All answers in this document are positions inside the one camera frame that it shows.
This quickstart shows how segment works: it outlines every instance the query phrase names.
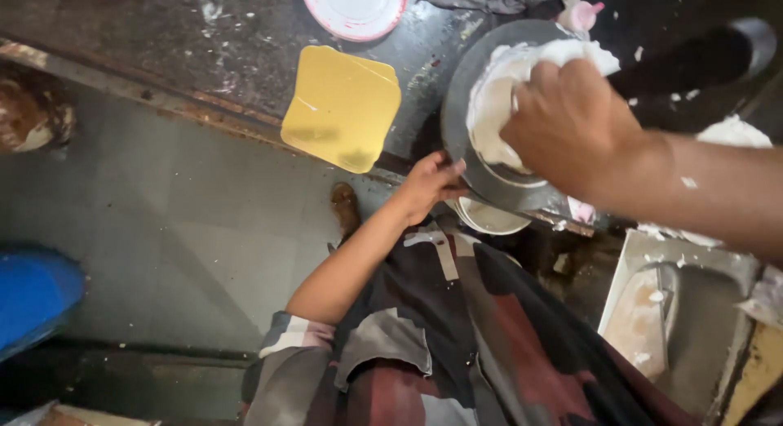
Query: dark countertop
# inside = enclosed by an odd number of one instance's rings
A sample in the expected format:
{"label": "dark countertop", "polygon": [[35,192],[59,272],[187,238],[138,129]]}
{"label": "dark countertop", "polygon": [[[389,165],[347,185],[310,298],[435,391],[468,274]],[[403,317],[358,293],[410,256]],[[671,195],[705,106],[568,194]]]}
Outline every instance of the dark countertop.
{"label": "dark countertop", "polygon": [[[759,16],[783,32],[783,0],[588,1],[606,4],[591,34],[621,64],[631,63],[639,46],[644,54],[662,51],[731,18]],[[205,17],[205,5],[218,17]],[[500,24],[553,18],[561,8],[552,0],[498,16],[409,0],[389,35],[352,43],[332,38],[302,0],[0,0],[0,36],[272,125],[288,109],[303,47],[329,45],[389,63],[403,102],[377,166],[405,174],[440,147],[439,107],[464,51]],[[733,111],[750,114],[779,69],[780,54],[754,80],[676,104],[641,98],[634,111],[645,126],[697,132]]]}

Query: white plate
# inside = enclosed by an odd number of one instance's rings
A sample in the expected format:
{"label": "white plate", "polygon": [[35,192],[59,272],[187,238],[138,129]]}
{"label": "white plate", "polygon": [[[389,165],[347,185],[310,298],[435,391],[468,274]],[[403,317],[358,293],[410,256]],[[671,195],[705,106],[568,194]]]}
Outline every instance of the white plate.
{"label": "white plate", "polygon": [[305,0],[328,32],[353,42],[375,40],[395,28],[408,0]]}

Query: patterned shirt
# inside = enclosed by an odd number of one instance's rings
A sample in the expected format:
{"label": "patterned shirt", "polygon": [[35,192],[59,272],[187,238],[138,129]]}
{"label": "patterned shirt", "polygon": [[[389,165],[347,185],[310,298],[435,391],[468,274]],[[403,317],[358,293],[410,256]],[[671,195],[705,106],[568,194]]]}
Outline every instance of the patterned shirt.
{"label": "patterned shirt", "polygon": [[249,426],[699,424],[505,253],[409,229],[337,326],[274,315]]}

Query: person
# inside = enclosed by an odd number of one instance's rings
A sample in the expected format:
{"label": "person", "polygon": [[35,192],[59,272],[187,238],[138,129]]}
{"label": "person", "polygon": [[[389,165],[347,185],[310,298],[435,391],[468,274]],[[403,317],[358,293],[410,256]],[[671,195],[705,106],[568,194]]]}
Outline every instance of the person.
{"label": "person", "polygon": [[[501,137],[564,193],[779,256],[779,150],[645,131],[586,60],[542,62],[516,91]],[[464,170],[419,161],[302,282],[273,316],[246,424],[699,424],[505,253],[416,227],[465,193]]]}

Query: tiled floor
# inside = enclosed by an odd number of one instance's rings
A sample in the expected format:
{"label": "tiled floor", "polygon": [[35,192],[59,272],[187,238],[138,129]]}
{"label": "tiled floor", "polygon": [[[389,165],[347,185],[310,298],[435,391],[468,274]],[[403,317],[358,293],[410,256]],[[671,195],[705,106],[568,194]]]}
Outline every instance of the tiled floor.
{"label": "tiled floor", "polygon": [[65,152],[0,158],[0,236],[80,261],[66,335],[254,351],[272,312],[340,239],[336,181],[366,217],[390,187],[72,86]]}

